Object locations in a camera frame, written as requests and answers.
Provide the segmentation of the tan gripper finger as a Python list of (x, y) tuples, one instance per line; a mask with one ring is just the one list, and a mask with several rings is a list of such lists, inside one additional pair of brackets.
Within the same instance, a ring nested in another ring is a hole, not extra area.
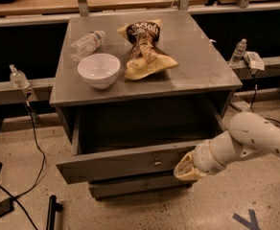
[(182, 181), (199, 180), (204, 177), (204, 174), (194, 165), (191, 151), (188, 151), (175, 166), (174, 176)]

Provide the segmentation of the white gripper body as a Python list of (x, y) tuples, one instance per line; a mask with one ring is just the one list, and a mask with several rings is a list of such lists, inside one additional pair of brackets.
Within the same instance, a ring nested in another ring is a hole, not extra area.
[(225, 166), (214, 157), (209, 140), (196, 145), (193, 150), (193, 164), (201, 173), (209, 175), (215, 175), (225, 169)]

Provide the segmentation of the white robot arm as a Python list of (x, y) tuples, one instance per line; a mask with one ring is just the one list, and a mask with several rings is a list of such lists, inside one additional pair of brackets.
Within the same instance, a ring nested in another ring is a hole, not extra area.
[(188, 151), (176, 165), (174, 175), (183, 181), (199, 180), (261, 152), (280, 158), (280, 128), (258, 114), (240, 112), (229, 120), (226, 131)]

